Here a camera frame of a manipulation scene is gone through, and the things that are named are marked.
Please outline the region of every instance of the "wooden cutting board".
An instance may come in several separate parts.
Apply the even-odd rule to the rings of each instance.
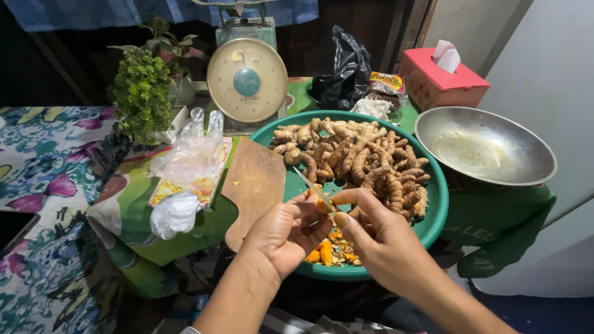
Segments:
[[[237,253],[256,219],[283,202],[285,176],[282,155],[246,137],[239,139],[221,190],[239,211],[237,220],[225,234],[231,250]]]

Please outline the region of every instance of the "curtain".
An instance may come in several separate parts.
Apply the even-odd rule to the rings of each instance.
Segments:
[[[221,2],[221,0],[203,0]],[[170,22],[200,20],[220,23],[217,6],[201,6],[191,0],[4,0],[21,27],[27,32],[60,29],[94,30],[105,27],[135,26],[152,15]],[[266,3],[267,15],[276,26],[297,24],[318,18],[318,0],[278,0]],[[249,9],[242,17],[259,17]]]

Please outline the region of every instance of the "left hand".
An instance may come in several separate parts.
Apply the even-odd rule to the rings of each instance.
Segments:
[[[292,273],[332,230],[332,220],[316,209],[317,196],[307,194],[277,204],[258,218],[237,257],[264,266],[260,270],[276,271],[281,281]]]

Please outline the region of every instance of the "stainless steel bowl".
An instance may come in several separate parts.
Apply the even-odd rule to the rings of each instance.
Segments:
[[[416,119],[415,134],[437,160],[482,181],[535,185],[557,173],[557,159],[542,139],[487,111],[430,109]]]

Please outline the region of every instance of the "table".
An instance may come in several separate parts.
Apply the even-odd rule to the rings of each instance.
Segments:
[[[113,108],[0,115],[0,209],[41,217],[0,260],[0,332],[113,332],[124,280],[85,217],[131,145]]]
[[[319,109],[306,93],[309,87],[311,78],[289,79],[289,115]],[[211,104],[207,111],[214,108]],[[400,127],[413,133],[417,116],[415,106],[407,105],[399,121]],[[238,137],[233,139],[226,168],[230,165],[237,142]],[[164,154],[165,148],[133,146],[115,172],[119,184],[110,180],[106,186],[105,191],[109,192],[106,197],[110,198],[112,205],[104,205],[100,210],[94,207],[89,211],[89,219],[105,226],[105,235],[112,234],[108,252],[114,262],[122,269],[135,291],[147,298],[175,293],[175,277],[164,266],[180,256],[224,240],[226,230],[237,218],[234,205],[217,193],[213,203],[214,212],[200,212],[191,232],[178,234],[169,241],[152,235],[149,227],[151,208],[146,203],[158,179],[146,178],[145,174],[151,159]],[[450,188],[450,213],[440,237],[459,245],[481,246],[479,251],[459,262],[460,275],[489,277],[517,261],[534,242],[554,204],[554,195],[544,185],[494,187],[448,170],[446,174]]]

